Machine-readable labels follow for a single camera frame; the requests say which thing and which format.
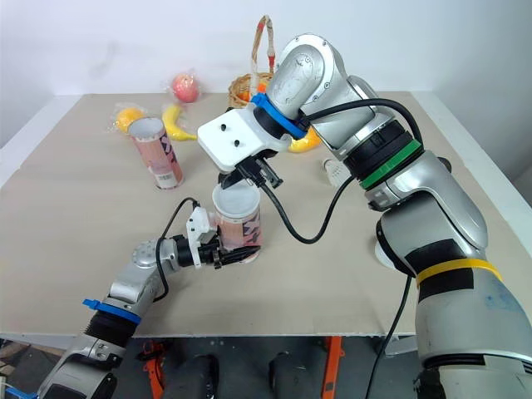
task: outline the plastic bag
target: plastic bag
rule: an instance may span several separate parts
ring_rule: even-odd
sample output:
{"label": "plastic bag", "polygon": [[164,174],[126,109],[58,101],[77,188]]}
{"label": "plastic bag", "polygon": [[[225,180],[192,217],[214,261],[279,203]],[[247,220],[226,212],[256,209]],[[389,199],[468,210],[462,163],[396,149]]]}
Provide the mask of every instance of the plastic bag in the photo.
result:
{"label": "plastic bag", "polygon": [[195,135],[187,133],[186,119],[181,104],[166,104],[162,109],[162,120],[165,124],[166,133],[172,140],[196,140]]}
{"label": "plastic bag", "polygon": [[181,103],[195,102],[200,98],[201,87],[193,71],[181,72],[168,82],[166,90],[174,101]]}
{"label": "plastic bag", "polygon": [[131,122],[148,116],[148,110],[132,102],[117,102],[111,114],[110,131],[121,131],[127,135]]}

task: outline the plastic cup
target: plastic cup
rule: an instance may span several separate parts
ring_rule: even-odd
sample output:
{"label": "plastic cup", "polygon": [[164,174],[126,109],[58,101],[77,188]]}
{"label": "plastic cup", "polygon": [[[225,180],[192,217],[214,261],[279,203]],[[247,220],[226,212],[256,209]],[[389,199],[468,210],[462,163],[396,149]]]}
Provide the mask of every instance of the plastic cup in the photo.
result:
{"label": "plastic cup", "polygon": [[242,180],[222,190],[214,187],[213,202],[222,245],[228,249],[262,245],[260,229],[260,192]]}
{"label": "plastic cup", "polygon": [[144,164],[154,176],[157,187],[169,190],[183,182],[183,171],[161,119],[137,119],[131,122],[127,132],[135,142]]}

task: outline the apple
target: apple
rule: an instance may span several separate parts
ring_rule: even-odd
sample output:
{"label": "apple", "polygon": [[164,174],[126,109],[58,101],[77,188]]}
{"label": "apple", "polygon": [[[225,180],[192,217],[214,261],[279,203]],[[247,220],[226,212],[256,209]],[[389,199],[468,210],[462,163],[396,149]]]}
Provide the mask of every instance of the apple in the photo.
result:
{"label": "apple", "polygon": [[172,81],[172,92],[178,100],[183,102],[194,102],[200,94],[198,83],[193,76],[180,73]]}

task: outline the cup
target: cup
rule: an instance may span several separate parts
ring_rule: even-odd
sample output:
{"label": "cup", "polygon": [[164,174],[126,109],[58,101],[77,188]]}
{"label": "cup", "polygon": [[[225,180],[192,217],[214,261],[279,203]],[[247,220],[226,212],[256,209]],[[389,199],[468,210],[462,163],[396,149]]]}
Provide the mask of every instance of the cup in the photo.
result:
{"label": "cup", "polygon": [[161,119],[137,119],[131,122],[127,132],[135,142],[144,164],[154,176],[157,187],[169,190],[183,183],[183,171]]}
{"label": "cup", "polygon": [[213,202],[221,242],[226,249],[262,245],[260,192],[257,187],[245,180],[225,190],[217,185],[213,190]]}

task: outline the blue ring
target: blue ring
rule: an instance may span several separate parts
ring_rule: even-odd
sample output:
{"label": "blue ring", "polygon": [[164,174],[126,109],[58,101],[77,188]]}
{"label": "blue ring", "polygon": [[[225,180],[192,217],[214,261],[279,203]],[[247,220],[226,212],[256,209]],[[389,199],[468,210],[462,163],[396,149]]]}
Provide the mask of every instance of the blue ring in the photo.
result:
{"label": "blue ring", "polygon": [[272,106],[272,103],[269,102],[269,99],[264,93],[255,94],[251,99],[251,102],[253,102],[256,106],[260,106],[266,112],[268,112],[269,115],[274,118],[292,136],[294,136],[294,138],[302,139],[307,134],[306,131],[302,131],[301,129],[299,129],[297,126],[294,125],[294,123],[292,123],[283,114],[277,111],[277,109]]}
{"label": "blue ring", "polygon": [[116,306],[111,306],[106,303],[101,303],[100,301],[96,301],[95,299],[85,299],[83,301],[83,304],[93,310],[101,310],[102,312],[114,314],[116,316],[124,318],[125,320],[129,320],[130,322],[136,324],[137,326],[140,324],[140,320],[142,320],[139,316],[137,316],[134,313],[128,312],[127,310],[124,310],[124,309],[117,308]]}

